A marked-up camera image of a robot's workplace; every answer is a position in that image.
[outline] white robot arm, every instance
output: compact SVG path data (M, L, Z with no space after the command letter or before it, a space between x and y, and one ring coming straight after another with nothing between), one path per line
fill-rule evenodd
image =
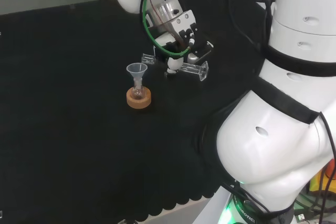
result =
M129 13L140 12L142 0L118 0L118 2ZM183 58L186 58L188 63L195 64L213 49L212 44L205 40L197 28L193 12L191 10L184 12L179 0L146 0L145 8L141 9L146 12L146 20L150 27L156 27L163 33L153 44L157 58L169 58L168 73L176 73L183 64ZM188 52L174 57L159 50L165 48L173 53L179 53L188 46L190 46Z
M118 1L139 13L141 0ZM177 23L185 14L178 0L152 0L147 10L153 26L170 24L176 37L191 28L191 19ZM157 41L174 38L165 34ZM272 213L290 208L333 157L320 112L336 140L336 0L276 0L265 57L257 87L220 128L217 152L250 199ZM258 223L234 200L230 208L235 222Z

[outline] black table surface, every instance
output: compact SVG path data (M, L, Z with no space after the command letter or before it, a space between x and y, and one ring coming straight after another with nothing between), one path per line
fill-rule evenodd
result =
M233 0L259 38L263 10ZM181 0L214 43L209 75L149 66L153 102L128 107L128 64L152 46L116 0L0 17L2 223L145 220L212 197L220 181L193 147L198 122L244 93L262 59L232 27L226 0Z

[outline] black strap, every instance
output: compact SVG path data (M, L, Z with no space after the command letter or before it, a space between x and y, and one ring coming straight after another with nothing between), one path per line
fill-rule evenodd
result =
M336 62L314 62L298 59L275 50L273 47L266 46L261 49L262 55L287 71L314 77L334 77L336 76Z
M256 78L252 91L273 108L302 123L311 124L319 116L318 112L310 110L260 77Z

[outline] green cable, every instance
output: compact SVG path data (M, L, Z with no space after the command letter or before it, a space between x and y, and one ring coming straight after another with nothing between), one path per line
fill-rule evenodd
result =
M149 31L149 28L147 26L147 22L146 22L146 7L147 7L147 0L143 0L143 5L142 5L142 22L143 22L143 26L144 26L144 28L146 30L146 33L148 34L149 38L154 43L155 47L159 48L161 51L163 51L164 53L168 54L171 58L175 58L175 59L182 58L186 53L188 53L190 51L190 47L188 47L187 49L185 49L183 52L169 52L168 50L166 50L162 46L160 46L159 43L157 43L156 40L151 35L151 33Z

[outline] red cable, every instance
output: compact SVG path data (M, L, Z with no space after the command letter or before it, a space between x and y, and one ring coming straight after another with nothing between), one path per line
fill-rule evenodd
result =
M155 11L155 14L156 14L157 17L159 18L161 24L163 24L163 21L162 21L161 17L159 16L159 14L157 13L156 9L154 8L154 5L153 5L153 3L152 3L152 0L149 0L149 1L151 2L152 9Z

